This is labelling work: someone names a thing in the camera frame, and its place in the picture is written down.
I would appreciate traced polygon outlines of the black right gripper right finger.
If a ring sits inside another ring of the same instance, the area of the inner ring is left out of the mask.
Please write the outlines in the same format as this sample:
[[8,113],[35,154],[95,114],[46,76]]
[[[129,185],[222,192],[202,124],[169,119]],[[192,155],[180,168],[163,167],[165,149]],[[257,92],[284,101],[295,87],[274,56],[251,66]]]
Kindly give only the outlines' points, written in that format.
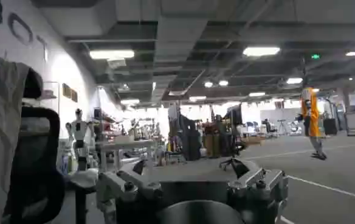
[[274,203],[281,214],[288,203],[289,180],[283,170],[266,170],[252,161],[231,159],[237,180],[228,183],[233,196]]

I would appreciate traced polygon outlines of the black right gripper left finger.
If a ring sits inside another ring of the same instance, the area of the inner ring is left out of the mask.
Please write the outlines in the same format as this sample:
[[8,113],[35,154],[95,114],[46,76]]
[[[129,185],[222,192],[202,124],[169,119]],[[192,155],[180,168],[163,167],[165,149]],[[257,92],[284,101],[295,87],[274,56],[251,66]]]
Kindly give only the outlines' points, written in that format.
[[147,160],[125,164],[116,172],[103,172],[97,181],[97,207],[107,214],[115,210],[115,200],[134,202],[139,197],[156,200],[162,196],[160,182],[142,175]]

